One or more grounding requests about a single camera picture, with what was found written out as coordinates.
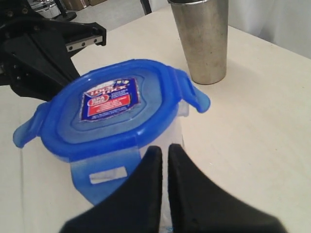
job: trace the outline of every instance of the black gripper pad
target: black gripper pad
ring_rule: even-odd
[[[60,233],[158,233],[162,152],[149,147],[124,184],[103,202],[68,221]]]
[[[286,233],[277,218],[214,184],[180,145],[169,148],[168,185],[174,233]]]

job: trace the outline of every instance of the bolt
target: bolt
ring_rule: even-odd
[[[6,15],[7,15],[8,17],[13,17],[14,13],[13,13],[13,11],[8,11],[8,12],[6,13]]]
[[[24,8],[24,9],[21,10],[21,12],[25,15],[25,14],[28,13],[28,9],[27,9],[27,8]]]

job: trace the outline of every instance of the metal cup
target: metal cup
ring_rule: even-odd
[[[219,82],[226,75],[228,0],[169,0],[192,80]]]

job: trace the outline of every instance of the table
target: table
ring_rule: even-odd
[[[107,46],[73,57],[82,73],[132,58],[188,71],[170,8],[117,28]],[[229,28],[228,71],[197,86],[210,110],[181,119],[187,153],[224,190],[280,218],[289,232],[311,232],[311,60]],[[0,227],[55,233],[91,205],[73,187],[69,165],[39,138],[16,148],[12,134],[41,101],[0,88]]]

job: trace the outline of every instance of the clear plastic container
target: clear plastic container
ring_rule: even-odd
[[[179,116],[208,110],[208,97],[187,74],[150,60],[130,60],[92,71],[65,87],[14,133],[22,148],[40,136],[45,147],[69,162],[78,191],[96,205],[140,163],[150,145],[163,153],[161,226],[170,227],[167,154],[183,145]]]

